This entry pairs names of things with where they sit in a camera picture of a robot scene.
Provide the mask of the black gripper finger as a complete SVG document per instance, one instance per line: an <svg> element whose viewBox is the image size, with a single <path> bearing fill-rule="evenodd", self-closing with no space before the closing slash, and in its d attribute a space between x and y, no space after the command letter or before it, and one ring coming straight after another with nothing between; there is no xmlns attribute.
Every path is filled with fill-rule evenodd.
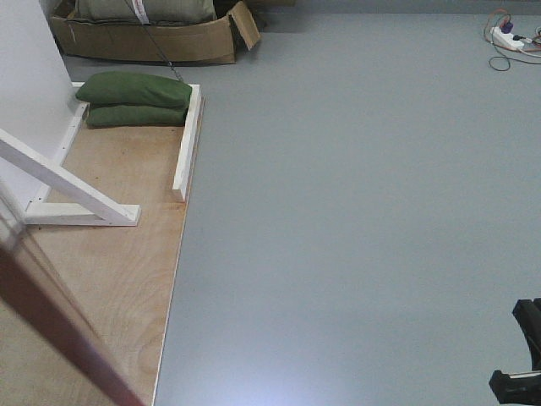
<svg viewBox="0 0 541 406"><path fill-rule="evenodd" d="M519 299L512 314L526 339L532 370L540 370L540 298Z"/></svg>
<svg viewBox="0 0 541 406"><path fill-rule="evenodd" d="M540 372L506 374L495 370L489 387L499 404L540 405Z"/></svg>

